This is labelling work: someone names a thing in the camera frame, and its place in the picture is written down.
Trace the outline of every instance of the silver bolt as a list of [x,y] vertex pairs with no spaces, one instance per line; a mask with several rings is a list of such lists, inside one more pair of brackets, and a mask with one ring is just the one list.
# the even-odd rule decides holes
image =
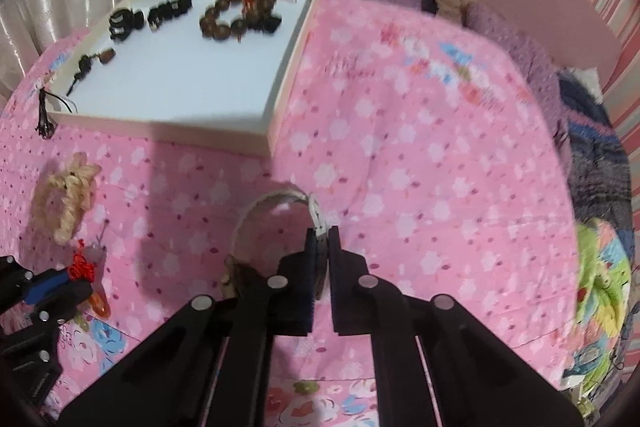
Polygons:
[[441,310],[450,310],[453,308],[455,301],[448,295],[436,295],[436,298],[433,299],[433,304]]
[[361,275],[360,277],[358,277],[358,284],[363,288],[375,288],[376,286],[378,286],[378,278],[375,275],[370,275],[367,273],[366,275]]
[[287,284],[289,284],[289,279],[284,277],[284,275],[272,275],[271,277],[269,277],[267,284],[272,290],[280,290],[287,287]]
[[191,307],[197,312],[208,310],[213,305],[213,299],[208,295],[198,295],[191,300]]

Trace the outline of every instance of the striped wallpaper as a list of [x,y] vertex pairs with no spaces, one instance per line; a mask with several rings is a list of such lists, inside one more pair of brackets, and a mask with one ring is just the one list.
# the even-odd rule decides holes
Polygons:
[[[622,56],[603,85],[604,103],[631,163],[636,262],[640,262],[640,0],[589,0],[623,44]],[[640,362],[640,320],[625,359],[628,377]]]

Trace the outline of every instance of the pink bed sheet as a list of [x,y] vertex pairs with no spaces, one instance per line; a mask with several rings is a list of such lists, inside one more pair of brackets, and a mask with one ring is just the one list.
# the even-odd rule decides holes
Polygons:
[[[36,86],[81,37],[48,49],[0,118],[0,253],[37,272],[68,264],[71,246],[30,219],[36,182],[72,152],[102,166],[77,237],[90,243],[108,223],[102,285],[113,315],[63,328],[52,405],[191,296],[219,298],[239,211],[287,184],[318,195],[374,274],[408,295],[450,293],[559,383],[577,284],[572,208],[540,112],[499,48],[411,10],[320,0],[275,156],[260,160],[64,126],[41,140]],[[271,255],[265,270],[302,247],[305,219],[282,212],[255,232]],[[377,424],[369,340],[338,338],[327,300],[311,335],[277,339],[272,376],[270,424]]]

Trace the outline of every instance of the white flower print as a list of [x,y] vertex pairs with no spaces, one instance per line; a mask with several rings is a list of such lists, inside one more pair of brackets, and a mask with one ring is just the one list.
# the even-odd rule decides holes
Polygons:
[[136,150],[131,153],[131,164],[139,165],[143,159],[145,159],[145,149],[143,147],[137,147]]
[[349,362],[343,366],[340,371],[342,380],[354,380],[362,377],[362,364],[358,362]]
[[148,232],[148,223],[144,216],[139,217],[133,224],[133,237],[141,239]]
[[500,199],[502,201],[509,201],[511,198],[511,191],[507,185],[500,185]]
[[96,204],[94,210],[94,223],[103,223],[105,217],[107,217],[107,209],[103,204]]
[[412,216],[400,216],[396,220],[396,230],[400,239],[406,239],[414,235],[417,223]]
[[404,74],[404,71],[400,71],[398,76],[396,76],[396,80],[394,81],[394,90],[400,96],[409,92],[409,79],[406,74]]
[[192,153],[185,154],[178,162],[178,172],[185,174],[192,171],[196,166],[196,156]]
[[190,206],[191,198],[184,192],[178,194],[175,200],[171,202],[171,208],[176,214],[184,214]]
[[431,55],[427,45],[415,37],[402,38],[402,47],[408,57],[427,59]]
[[166,177],[164,174],[158,174],[151,181],[151,191],[154,194],[162,194],[167,188]]
[[349,123],[346,120],[338,118],[329,126],[329,136],[332,140],[344,140],[349,134]]
[[331,30],[331,42],[337,42],[338,44],[346,44],[353,39],[353,35],[347,28],[337,28]]
[[463,280],[460,288],[458,290],[458,295],[460,299],[466,301],[470,299],[473,294],[476,293],[476,283],[473,279],[465,279]]
[[456,145],[458,146],[460,152],[462,152],[463,154],[467,154],[471,150],[471,147],[469,147],[469,143],[462,136],[458,136]]
[[240,167],[240,179],[243,182],[251,183],[262,173],[260,162],[254,158],[250,158]]
[[518,288],[518,272],[513,272],[507,281],[507,293],[513,293]]
[[407,175],[406,169],[394,169],[389,174],[389,182],[394,190],[404,190],[411,183],[411,178]]
[[306,132],[293,133],[289,138],[289,144],[294,152],[305,152],[310,143],[311,139]]
[[316,188],[328,188],[337,177],[335,167],[331,163],[323,163],[314,174]]
[[382,210],[385,208],[382,196],[377,194],[367,194],[362,204],[362,211],[367,216],[379,216]]
[[189,295],[193,298],[196,295],[203,295],[209,291],[209,285],[202,279],[196,279],[189,285]]
[[442,266],[442,260],[438,256],[438,253],[434,251],[428,251],[420,261],[422,273],[425,275],[433,275],[438,271],[440,266]]
[[135,200],[138,197],[138,188],[132,183],[129,184],[127,190],[124,191],[125,200],[129,201],[129,203]]
[[453,183],[453,191],[457,197],[464,198],[469,194],[469,190],[471,190],[471,185],[466,182],[466,178],[456,178]]
[[444,147],[439,143],[432,143],[429,146],[428,153],[433,162],[439,162],[444,158]]
[[140,333],[142,333],[142,325],[140,321],[134,317],[133,315],[127,315],[124,319],[125,324],[127,325],[128,334],[134,338],[137,338]]
[[447,201],[438,201],[433,207],[433,217],[440,221],[446,221],[449,219],[451,211],[449,210],[449,204]]
[[414,126],[405,123],[398,131],[398,137],[402,143],[413,143],[415,140]]
[[403,295],[407,295],[409,297],[415,297],[415,290],[413,285],[411,284],[411,281],[409,280],[398,281],[397,286]]
[[209,192],[213,204],[224,204],[231,197],[229,185],[223,181],[217,181]]
[[433,115],[427,109],[421,109],[420,111],[418,111],[418,120],[420,120],[424,124],[430,125],[436,119],[433,118]]
[[373,135],[368,134],[360,141],[360,146],[364,150],[364,155],[369,158],[378,152],[380,149],[381,142],[378,138]]
[[369,118],[376,110],[376,107],[368,98],[361,98],[356,103],[355,109],[358,116],[362,118]]
[[545,344],[546,344],[546,337],[540,337],[529,343],[529,349],[531,350],[532,353],[537,353],[540,351],[540,349],[545,347]]
[[478,231],[478,227],[471,219],[465,219],[462,222],[462,227],[460,228],[460,230],[462,231],[462,237],[464,237],[468,241],[469,239],[474,237],[474,235]]
[[289,102],[288,109],[289,109],[289,113],[292,114],[293,116],[300,116],[306,113],[306,110],[308,109],[308,104],[306,103],[304,98],[297,98]]
[[497,259],[493,252],[485,252],[482,256],[482,261],[480,262],[480,264],[482,264],[482,269],[484,269],[485,272],[491,271],[495,266],[496,260]]
[[167,254],[162,261],[162,267],[168,276],[172,277],[180,271],[180,260],[174,253]]
[[109,150],[107,149],[107,146],[105,144],[100,145],[100,147],[98,147],[98,150],[95,152],[95,159],[101,160],[106,156],[108,152]]
[[194,233],[189,240],[189,249],[194,255],[200,255],[208,245],[207,234],[205,232]]
[[485,312],[491,311],[492,309],[494,309],[494,306],[497,304],[497,302],[497,293],[491,290],[490,292],[487,292],[487,294],[484,296],[484,299],[482,299],[482,307],[484,308]]
[[119,259],[124,255],[125,252],[126,247],[124,246],[124,241],[121,238],[117,238],[109,249],[109,256]]
[[158,301],[150,301],[146,304],[146,316],[153,322],[159,322],[162,319],[164,308]]
[[491,170],[491,160],[484,154],[480,156],[480,166],[485,174],[487,174]]
[[109,182],[111,185],[117,185],[121,179],[122,179],[122,168],[116,167],[115,169],[113,169],[113,172],[109,177]]

